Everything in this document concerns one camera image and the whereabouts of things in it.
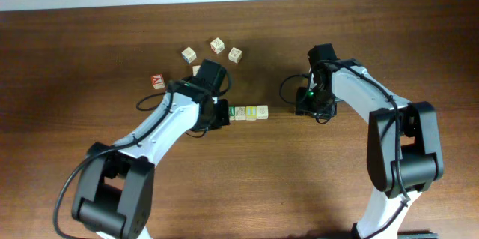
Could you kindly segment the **green letter R block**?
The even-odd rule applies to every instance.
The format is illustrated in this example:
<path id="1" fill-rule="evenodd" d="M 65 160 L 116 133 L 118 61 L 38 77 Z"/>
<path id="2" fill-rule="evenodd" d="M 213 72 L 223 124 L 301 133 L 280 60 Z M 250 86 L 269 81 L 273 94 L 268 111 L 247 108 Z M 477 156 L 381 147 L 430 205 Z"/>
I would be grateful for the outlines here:
<path id="1" fill-rule="evenodd" d="M 229 109 L 229 120 L 230 120 L 230 121 L 234 121 L 234 120 L 235 120 L 235 116 L 236 116 L 235 107 L 234 107 L 234 106 L 229 106 L 228 109 Z"/>

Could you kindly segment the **green sided picture block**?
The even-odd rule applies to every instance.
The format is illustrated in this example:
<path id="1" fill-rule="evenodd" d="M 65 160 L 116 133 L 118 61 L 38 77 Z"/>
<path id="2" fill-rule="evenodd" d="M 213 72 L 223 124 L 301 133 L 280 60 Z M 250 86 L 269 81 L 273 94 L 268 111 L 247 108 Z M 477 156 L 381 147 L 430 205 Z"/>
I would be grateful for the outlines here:
<path id="1" fill-rule="evenodd" d="M 245 121 L 246 120 L 246 107 L 245 106 L 235 106 L 235 115 L 234 118 L 236 121 Z"/>

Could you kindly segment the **yellow letter wooden block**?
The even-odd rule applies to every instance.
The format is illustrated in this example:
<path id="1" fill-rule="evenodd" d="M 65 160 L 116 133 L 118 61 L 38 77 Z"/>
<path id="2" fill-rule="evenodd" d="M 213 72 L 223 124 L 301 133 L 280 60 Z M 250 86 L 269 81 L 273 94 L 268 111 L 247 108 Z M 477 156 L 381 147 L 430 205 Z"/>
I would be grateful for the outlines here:
<path id="1" fill-rule="evenodd" d="M 257 120 L 257 107 L 256 106 L 247 106 L 245 108 L 245 116 L 247 121 L 256 121 Z"/>

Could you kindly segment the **plain white wooden block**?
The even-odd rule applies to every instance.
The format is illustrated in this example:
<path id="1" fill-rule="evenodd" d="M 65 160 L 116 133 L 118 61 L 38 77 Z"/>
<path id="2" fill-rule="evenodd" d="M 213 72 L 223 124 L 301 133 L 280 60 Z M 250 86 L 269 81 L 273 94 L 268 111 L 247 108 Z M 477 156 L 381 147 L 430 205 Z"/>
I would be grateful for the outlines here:
<path id="1" fill-rule="evenodd" d="M 265 120 L 269 117 L 269 108 L 267 105 L 257 106 L 257 119 Z"/>

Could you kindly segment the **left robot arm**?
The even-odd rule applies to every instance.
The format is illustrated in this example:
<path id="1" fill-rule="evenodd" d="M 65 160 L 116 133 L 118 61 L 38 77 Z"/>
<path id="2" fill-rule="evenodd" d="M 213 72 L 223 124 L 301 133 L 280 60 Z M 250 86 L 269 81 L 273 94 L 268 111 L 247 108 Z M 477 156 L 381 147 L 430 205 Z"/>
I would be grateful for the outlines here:
<path id="1" fill-rule="evenodd" d="M 171 81 L 162 101 L 113 145 L 94 143 L 76 170 L 72 218 L 102 238 L 149 238 L 155 168 L 184 134 L 196 138 L 229 123 L 223 82 L 231 76 L 205 59 L 196 75 Z"/>

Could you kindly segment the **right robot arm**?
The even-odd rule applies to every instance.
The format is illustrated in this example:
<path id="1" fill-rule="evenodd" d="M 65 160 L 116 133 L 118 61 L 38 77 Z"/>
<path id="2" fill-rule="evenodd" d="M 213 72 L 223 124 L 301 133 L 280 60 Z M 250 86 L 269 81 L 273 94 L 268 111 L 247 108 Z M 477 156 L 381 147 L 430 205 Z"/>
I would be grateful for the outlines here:
<path id="1" fill-rule="evenodd" d="M 352 238 L 398 238 L 412 203 L 444 174 L 436 111 L 377 82 L 354 58 L 340 60 L 330 43 L 307 54 L 308 84 L 298 89 L 295 113 L 325 124 L 341 101 L 367 123 L 367 172 L 373 190 Z"/>

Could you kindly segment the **number four blue block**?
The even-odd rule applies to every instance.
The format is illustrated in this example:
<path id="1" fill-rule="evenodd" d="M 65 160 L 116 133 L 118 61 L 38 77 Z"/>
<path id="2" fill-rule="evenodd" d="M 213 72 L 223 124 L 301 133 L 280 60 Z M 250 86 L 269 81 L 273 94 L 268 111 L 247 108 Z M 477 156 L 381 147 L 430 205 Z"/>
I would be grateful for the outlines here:
<path id="1" fill-rule="evenodd" d="M 200 68 L 200 66 L 194 66 L 194 67 L 192 68 L 193 76 L 196 76 L 196 75 L 197 75 L 197 73 L 198 73 L 198 71 L 199 71 L 199 68 Z"/>

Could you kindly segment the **animal picture wooden block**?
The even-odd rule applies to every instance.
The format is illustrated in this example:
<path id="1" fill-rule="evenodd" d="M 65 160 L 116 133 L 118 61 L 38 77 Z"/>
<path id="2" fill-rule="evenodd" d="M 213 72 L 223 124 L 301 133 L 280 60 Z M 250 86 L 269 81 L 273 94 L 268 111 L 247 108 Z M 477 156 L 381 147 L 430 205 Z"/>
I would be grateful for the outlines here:
<path id="1" fill-rule="evenodd" d="M 238 64 L 242 58 L 242 50 L 233 47 L 228 53 L 228 59 L 236 64 Z"/>

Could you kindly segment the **blue sided wooden block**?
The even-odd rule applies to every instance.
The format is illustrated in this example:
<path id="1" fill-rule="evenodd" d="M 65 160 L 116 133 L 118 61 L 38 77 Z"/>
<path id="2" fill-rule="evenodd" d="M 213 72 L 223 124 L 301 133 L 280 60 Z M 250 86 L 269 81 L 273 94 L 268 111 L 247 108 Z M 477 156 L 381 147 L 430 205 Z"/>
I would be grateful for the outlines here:
<path id="1" fill-rule="evenodd" d="M 191 47 L 185 48 L 181 55 L 188 64 L 191 64 L 197 58 L 196 52 Z"/>

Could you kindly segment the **red letter A block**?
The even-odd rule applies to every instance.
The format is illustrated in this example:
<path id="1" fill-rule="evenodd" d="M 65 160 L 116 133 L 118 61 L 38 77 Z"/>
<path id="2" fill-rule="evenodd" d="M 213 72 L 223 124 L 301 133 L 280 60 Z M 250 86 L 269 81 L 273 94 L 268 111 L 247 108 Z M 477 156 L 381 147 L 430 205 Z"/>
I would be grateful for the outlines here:
<path id="1" fill-rule="evenodd" d="M 162 89 L 165 87 L 165 81 L 162 74 L 156 74 L 150 78 L 152 86 L 154 89 Z"/>

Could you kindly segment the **red sided wooden block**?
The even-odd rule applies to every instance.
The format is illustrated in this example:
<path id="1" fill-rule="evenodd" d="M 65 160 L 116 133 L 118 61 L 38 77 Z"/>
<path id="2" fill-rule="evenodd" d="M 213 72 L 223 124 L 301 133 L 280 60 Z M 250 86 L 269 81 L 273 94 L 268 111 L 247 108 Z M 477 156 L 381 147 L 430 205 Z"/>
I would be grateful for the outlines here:
<path id="1" fill-rule="evenodd" d="M 219 37 L 217 37 L 210 42 L 210 48 L 215 54 L 219 54 L 225 49 L 225 44 Z"/>

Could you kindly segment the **black base bracket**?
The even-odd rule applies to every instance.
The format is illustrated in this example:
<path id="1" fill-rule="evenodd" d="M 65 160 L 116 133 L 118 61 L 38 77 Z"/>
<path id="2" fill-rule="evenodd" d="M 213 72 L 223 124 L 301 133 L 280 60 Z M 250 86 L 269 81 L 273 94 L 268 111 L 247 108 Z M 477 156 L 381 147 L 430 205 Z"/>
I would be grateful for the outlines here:
<path id="1" fill-rule="evenodd" d="M 439 239 L 439 235 L 434 232 L 416 232 L 408 234 L 400 234 L 398 239 Z"/>

